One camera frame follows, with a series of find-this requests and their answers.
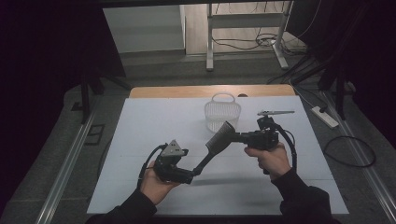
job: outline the dark wall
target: dark wall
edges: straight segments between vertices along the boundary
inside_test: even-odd
[[[371,6],[347,44],[342,61],[346,78],[357,91],[354,101],[366,117],[396,147],[396,1],[322,1],[318,17],[301,37],[319,61],[324,61],[345,38],[347,26],[363,1]],[[296,2],[288,31],[299,35],[312,21],[319,0]]]
[[[0,1],[0,209],[34,162],[85,68],[125,76],[103,10]]]
[[[375,1],[346,49],[348,79],[361,111],[396,147],[396,1]]]

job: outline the white tabletop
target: white tabletop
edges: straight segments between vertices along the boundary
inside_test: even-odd
[[[192,170],[207,154],[205,143],[213,136],[205,126],[204,105],[210,99],[126,99],[88,213],[107,213],[123,203],[134,191],[149,153],[173,139],[190,150],[177,166]],[[300,98],[242,97],[236,102],[242,106],[238,132],[258,130],[259,111],[295,111],[273,118],[296,139],[297,173],[307,185],[330,194],[334,214],[347,214]],[[279,140],[286,144],[280,135]],[[278,190],[262,173],[257,160],[245,154],[244,147],[231,143],[190,185],[173,189],[157,206],[157,215],[280,215],[282,198]]]

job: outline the plastic basket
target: plastic basket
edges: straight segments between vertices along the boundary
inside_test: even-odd
[[[236,129],[236,124],[241,114],[241,105],[235,102],[235,97],[231,102],[215,101],[218,95],[229,95],[227,91],[221,91],[212,96],[212,100],[205,104],[206,127],[213,133],[216,133],[225,121],[228,121]]]

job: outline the person's left hand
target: person's left hand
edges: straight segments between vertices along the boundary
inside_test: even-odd
[[[166,197],[172,188],[180,185],[180,183],[161,181],[152,167],[154,167],[154,161],[149,164],[145,172],[140,191],[157,205]]]

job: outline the black cloth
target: black cloth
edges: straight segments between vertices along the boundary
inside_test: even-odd
[[[283,197],[280,204],[285,224],[335,224],[332,218],[329,194],[316,187],[308,187],[291,169],[272,183]],[[104,215],[91,217],[86,224],[140,224],[146,223],[157,211],[151,200],[140,190],[121,205]]]

